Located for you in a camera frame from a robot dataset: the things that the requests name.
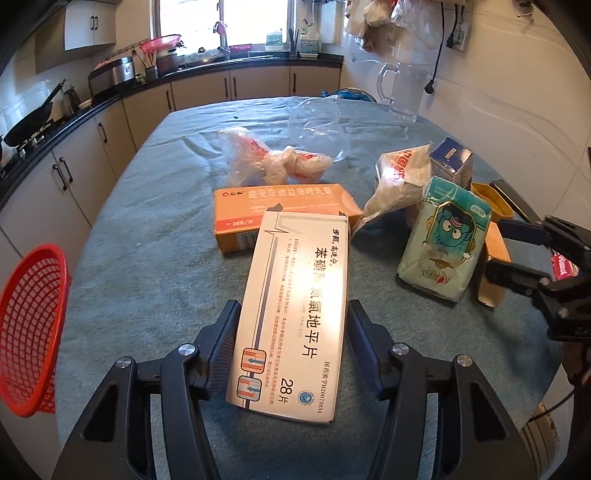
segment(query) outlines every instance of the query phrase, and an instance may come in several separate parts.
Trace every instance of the small blue box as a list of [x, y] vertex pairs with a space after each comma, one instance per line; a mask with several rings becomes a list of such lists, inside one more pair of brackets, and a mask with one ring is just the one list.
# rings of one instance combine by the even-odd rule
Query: small blue box
[[431, 175], [470, 190], [472, 184], [472, 152], [453, 138], [447, 137], [431, 153]]

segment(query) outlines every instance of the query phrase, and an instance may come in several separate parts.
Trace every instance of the cartoon character print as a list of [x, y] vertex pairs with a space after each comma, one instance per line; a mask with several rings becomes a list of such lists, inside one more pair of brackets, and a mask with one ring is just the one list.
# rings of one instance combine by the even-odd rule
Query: cartoon character print
[[[473, 239], [475, 224], [471, 215], [460, 210], [452, 203], [442, 205], [435, 217], [427, 221], [429, 234], [427, 242], [434, 245], [438, 250], [444, 251], [451, 257], [462, 257], [467, 260], [471, 257], [470, 252], [474, 250], [476, 244]], [[443, 259], [432, 259], [438, 268], [453, 268], [451, 264]]]

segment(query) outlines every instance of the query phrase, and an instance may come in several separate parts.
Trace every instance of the window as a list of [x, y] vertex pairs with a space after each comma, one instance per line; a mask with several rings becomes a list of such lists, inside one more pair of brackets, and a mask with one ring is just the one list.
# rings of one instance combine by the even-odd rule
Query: window
[[264, 48], [267, 34], [287, 30], [293, 24], [296, 0], [157, 0], [160, 34], [180, 34], [192, 53], [200, 47], [220, 46], [220, 35], [213, 27], [221, 20], [228, 26], [228, 45], [252, 43]]

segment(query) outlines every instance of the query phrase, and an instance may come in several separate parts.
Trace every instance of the stove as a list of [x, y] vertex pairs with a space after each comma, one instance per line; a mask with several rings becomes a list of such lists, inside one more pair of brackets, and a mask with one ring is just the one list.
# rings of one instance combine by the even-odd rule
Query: stove
[[57, 131], [75, 116], [76, 115], [74, 114], [65, 117], [63, 116], [58, 120], [50, 119], [37, 133], [17, 148], [17, 152], [3, 167], [0, 167], [0, 180], [6, 178], [8, 173], [17, 165], [26, 163], [28, 158], [47, 143], [48, 140], [54, 137]]

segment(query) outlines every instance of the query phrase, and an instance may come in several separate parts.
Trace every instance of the glass pitcher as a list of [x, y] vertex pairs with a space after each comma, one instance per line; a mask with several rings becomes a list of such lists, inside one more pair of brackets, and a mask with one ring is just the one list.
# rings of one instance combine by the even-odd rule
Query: glass pitcher
[[[384, 76], [386, 72], [395, 73], [392, 96], [384, 95]], [[407, 65], [397, 62], [385, 64], [378, 75], [378, 95], [383, 102], [390, 104], [392, 113], [403, 120], [417, 121], [418, 109], [421, 105], [421, 98], [425, 84], [427, 83], [427, 71], [420, 66]]]

